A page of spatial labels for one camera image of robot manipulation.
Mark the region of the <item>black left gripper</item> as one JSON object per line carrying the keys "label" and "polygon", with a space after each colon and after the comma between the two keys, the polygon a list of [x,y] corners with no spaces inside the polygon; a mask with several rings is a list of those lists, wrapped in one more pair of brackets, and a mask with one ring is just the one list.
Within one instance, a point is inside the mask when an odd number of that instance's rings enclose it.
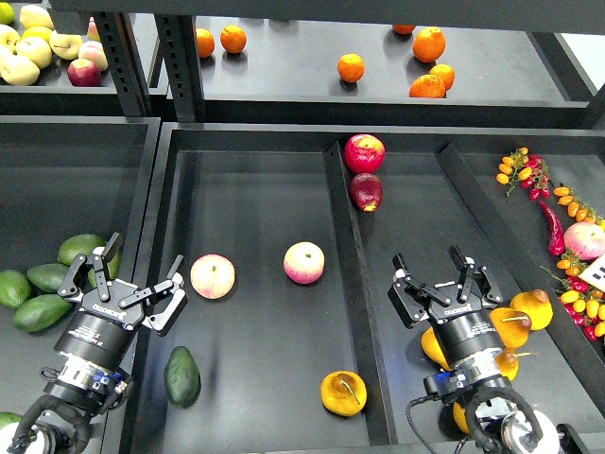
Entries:
{"label": "black left gripper", "polygon": [[[112,372],[120,366],[140,325],[163,337],[187,304],[181,254],[158,284],[143,289],[120,279],[110,284],[108,263],[123,243],[123,236],[114,233],[104,247],[95,248],[88,256],[77,255],[57,290],[67,301],[83,301],[54,350]],[[96,288],[84,295],[90,269],[95,270]]]}

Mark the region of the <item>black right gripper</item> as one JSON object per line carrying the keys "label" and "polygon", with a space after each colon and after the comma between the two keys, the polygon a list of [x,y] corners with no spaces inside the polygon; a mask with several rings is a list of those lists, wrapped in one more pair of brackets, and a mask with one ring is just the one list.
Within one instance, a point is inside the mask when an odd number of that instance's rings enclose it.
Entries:
{"label": "black right gripper", "polygon": [[401,253],[393,256],[395,268],[389,299],[407,329],[427,322],[433,327],[450,367],[479,353],[496,356],[504,350],[488,311],[504,302],[492,270],[477,265],[452,244],[448,253],[459,271],[458,282],[438,287],[412,276]]}

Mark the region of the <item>yellow pear under arm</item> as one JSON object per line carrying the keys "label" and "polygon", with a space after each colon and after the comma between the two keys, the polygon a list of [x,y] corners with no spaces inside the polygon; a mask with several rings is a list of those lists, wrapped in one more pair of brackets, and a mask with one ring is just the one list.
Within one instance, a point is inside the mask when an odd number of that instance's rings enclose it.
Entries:
{"label": "yellow pear under arm", "polygon": [[503,377],[513,381],[519,372],[520,359],[524,357],[537,356],[535,352],[517,352],[506,348],[495,357],[495,363]]}

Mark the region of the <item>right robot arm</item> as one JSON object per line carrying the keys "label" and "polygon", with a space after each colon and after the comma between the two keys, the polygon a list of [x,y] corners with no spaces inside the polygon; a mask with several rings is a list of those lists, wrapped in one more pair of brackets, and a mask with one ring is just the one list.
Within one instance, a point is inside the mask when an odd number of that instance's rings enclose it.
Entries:
{"label": "right robot arm", "polygon": [[424,380],[425,395],[410,404],[441,401],[457,410],[466,438],[485,453],[587,452],[571,426],[554,425],[533,409],[505,373],[513,347],[527,340],[527,313],[502,305],[488,267],[457,246],[449,254],[459,276],[440,284],[414,277],[401,254],[392,259],[391,303],[406,328],[429,322],[423,349],[443,368]]}

